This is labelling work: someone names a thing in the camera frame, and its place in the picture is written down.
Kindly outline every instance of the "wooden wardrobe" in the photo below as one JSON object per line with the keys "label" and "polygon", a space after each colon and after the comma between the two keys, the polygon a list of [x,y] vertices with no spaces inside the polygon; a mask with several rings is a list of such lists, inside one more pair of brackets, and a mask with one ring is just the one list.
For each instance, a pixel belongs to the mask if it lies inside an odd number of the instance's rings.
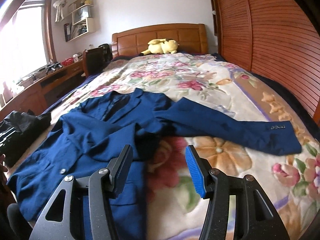
{"label": "wooden wardrobe", "polygon": [[218,52],[290,90],[320,124],[320,37],[295,0],[212,0]]}

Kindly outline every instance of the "yellow plush toy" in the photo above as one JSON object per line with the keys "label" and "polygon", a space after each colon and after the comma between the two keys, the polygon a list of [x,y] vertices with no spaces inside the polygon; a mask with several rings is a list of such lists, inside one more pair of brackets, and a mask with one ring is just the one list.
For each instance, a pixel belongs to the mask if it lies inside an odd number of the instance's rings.
{"label": "yellow plush toy", "polygon": [[172,39],[156,39],[149,43],[147,50],[141,52],[143,55],[147,54],[174,54],[177,53],[178,43]]}

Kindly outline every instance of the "wooden desk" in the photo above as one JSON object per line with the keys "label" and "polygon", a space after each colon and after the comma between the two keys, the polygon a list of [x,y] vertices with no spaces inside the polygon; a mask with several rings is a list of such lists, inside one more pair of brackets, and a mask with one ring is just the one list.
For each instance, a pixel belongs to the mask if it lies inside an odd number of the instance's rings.
{"label": "wooden desk", "polygon": [[83,61],[79,61],[39,79],[11,99],[0,110],[0,121],[14,110],[27,112],[30,109],[35,115],[41,114],[54,102],[58,101],[59,98],[54,96],[54,90],[64,85],[65,90],[62,87],[62,91],[56,92],[59,97],[64,96],[81,84],[83,80],[81,74],[83,72]]}

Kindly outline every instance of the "human hand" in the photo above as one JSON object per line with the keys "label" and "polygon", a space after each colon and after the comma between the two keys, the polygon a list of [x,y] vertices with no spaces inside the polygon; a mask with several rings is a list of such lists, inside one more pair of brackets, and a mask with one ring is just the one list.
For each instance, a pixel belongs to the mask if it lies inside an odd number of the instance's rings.
{"label": "human hand", "polygon": [[4,175],[4,172],[7,172],[8,169],[2,165],[3,161],[4,161],[5,155],[2,154],[0,156],[0,172],[1,172],[1,176],[0,176],[0,181],[6,183],[7,182],[7,177]]}

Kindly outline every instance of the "plush ear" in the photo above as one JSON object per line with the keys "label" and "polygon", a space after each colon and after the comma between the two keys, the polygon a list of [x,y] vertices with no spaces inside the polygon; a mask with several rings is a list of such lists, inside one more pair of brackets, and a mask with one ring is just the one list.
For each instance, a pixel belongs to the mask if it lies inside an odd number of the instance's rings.
{"label": "plush ear", "polygon": [[161,41],[159,39],[155,39],[155,40],[149,41],[148,45],[155,45],[155,44],[159,44],[160,42]]}

